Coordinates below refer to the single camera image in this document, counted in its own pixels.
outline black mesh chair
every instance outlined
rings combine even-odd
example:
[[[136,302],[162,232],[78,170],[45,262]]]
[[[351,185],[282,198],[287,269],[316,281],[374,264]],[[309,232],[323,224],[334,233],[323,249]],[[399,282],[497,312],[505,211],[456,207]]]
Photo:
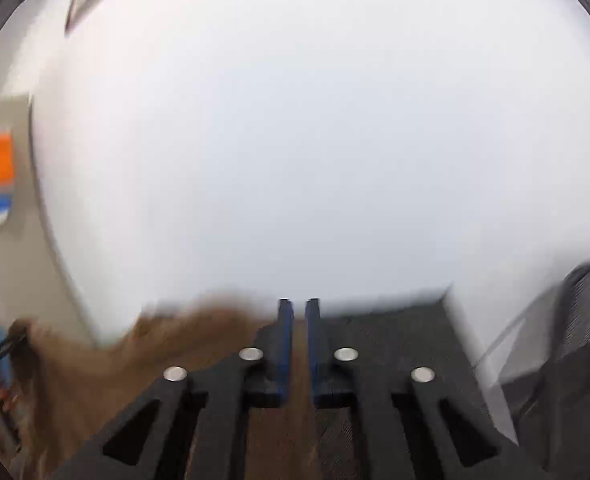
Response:
[[[514,425],[520,445],[559,478],[590,470],[590,264],[562,284],[549,358]]]

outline triangular cutout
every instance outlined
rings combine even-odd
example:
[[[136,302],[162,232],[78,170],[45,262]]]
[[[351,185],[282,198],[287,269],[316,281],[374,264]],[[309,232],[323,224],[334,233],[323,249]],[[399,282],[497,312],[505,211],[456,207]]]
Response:
[[[451,434],[451,440],[464,467],[471,467],[498,454],[493,446],[462,414],[448,401],[440,401],[440,413]]]
[[[157,418],[161,402],[151,400],[129,420],[105,445],[104,455],[126,465],[136,465]]]

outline silver screw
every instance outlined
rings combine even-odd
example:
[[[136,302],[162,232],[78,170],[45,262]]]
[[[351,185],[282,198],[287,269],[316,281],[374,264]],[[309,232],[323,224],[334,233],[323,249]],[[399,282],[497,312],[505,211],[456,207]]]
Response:
[[[355,348],[338,348],[333,354],[338,361],[355,361],[359,355]]]
[[[421,366],[411,372],[411,378],[416,383],[430,383],[435,379],[435,372],[432,371],[431,368]]]
[[[264,357],[264,352],[262,352],[259,348],[255,348],[254,346],[249,346],[247,348],[242,348],[239,351],[239,356],[244,361],[259,361],[259,359]]]
[[[186,370],[179,366],[171,366],[170,368],[166,368],[166,370],[164,370],[164,378],[167,381],[172,381],[173,383],[183,381],[186,378],[186,375]]]

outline white backdrop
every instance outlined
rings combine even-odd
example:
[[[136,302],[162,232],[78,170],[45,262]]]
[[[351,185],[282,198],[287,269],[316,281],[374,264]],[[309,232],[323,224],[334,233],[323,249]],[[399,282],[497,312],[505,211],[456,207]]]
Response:
[[[102,0],[64,38],[69,1],[3,89],[99,339],[216,290],[451,286],[479,354],[590,256],[576,0]]]

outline beige panel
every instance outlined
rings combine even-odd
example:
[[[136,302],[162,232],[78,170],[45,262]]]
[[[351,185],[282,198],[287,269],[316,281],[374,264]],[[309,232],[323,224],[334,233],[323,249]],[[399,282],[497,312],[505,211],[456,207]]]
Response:
[[[32,167],[28,96],[0,99],[0,127],[14,140],[15,192],[8,221],[0,227],[0,322],[43,320],[70,338],[91,341],[41,221]]]

